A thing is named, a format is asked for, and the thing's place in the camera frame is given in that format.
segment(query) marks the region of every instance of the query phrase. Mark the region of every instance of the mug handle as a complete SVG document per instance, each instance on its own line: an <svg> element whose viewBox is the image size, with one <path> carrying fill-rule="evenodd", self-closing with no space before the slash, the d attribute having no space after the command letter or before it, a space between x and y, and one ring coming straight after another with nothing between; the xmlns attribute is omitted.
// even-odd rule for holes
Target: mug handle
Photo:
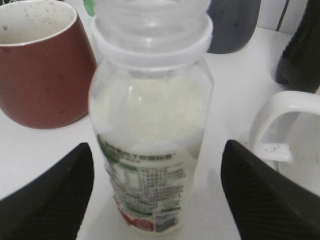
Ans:
<svg viewBox="0 0 320 240"><path fill-rule="evenodd" d="M259 158L277 162L290 162L293 155L286 143L263 143L262 138L271 124L287 113L320 115L320 96L301 91L282 91L273 95L260 109L249 133L249 148Z"/></svg>

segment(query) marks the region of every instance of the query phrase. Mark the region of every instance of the green bottle cap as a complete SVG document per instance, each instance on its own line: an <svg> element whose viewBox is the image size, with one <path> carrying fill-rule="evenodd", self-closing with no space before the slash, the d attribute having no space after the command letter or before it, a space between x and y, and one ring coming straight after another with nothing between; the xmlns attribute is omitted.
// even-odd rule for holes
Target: green bottle cap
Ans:
<svg viewBox="0 0 320 240"><path fill-rule="evenodd" d="M90 16L94 16L95 15L95 6L96 3L94 0L83 0L84 2L84 7L86 12L90 15Z"/></svg>

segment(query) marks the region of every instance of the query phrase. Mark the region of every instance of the black textured surface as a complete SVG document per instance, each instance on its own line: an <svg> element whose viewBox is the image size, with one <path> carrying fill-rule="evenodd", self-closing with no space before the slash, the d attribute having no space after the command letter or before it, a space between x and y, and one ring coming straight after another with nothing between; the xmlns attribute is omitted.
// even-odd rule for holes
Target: black textured surface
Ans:
<svg viewBox="0 0 320 240"><path fill-rule="evenodd" d="M320 1L309 0L299 28L278 62L276 82L315 93L320 85Z"/></svg>
<svg viewBox="0 0 320 240"><path fill-rule="evenodd" d="M221 181L242 240L320 240L320 198L235 140L225 146Z"/></svg>
<svg viewBox="0 0 320 240"><path fill-rule="evenodd" d="M0 240L75 240L94 183L87 143L0 201Z"/></svg>

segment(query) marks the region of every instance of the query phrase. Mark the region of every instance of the gray container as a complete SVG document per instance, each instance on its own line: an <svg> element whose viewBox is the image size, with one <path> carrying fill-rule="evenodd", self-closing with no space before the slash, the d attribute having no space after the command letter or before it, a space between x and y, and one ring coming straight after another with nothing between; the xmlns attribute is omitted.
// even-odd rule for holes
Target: gray container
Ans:
<svg viewBox="0 0 320 240"><path fill-rule="evenodd" d="M211 0L208 9L213 24L209 53L227 54L240 50L254 34L261 0Z"/></svg>

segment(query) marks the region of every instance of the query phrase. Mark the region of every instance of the bottle neck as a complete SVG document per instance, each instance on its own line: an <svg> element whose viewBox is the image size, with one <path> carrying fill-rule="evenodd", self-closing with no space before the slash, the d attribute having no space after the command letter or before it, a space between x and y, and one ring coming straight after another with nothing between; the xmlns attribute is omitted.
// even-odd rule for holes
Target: bottle neck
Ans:
<svg viewBox="0 0 320 240"><path fill-rule="evenodd" d="M210 0L97 0L96 27L115 47L168 53L199 41Z"/></svg>
<svg viewBox="0 0 320 240"><path fill-rule="evenodd" d="M141 52L127 50L109 42L98 28L96 18L91 26L93 39L104 58L113 64L127 68L179 68L199 60L208 50L213 31L213 23L206 16L205 30L200 38L185 48L171 51Z"/></svg>

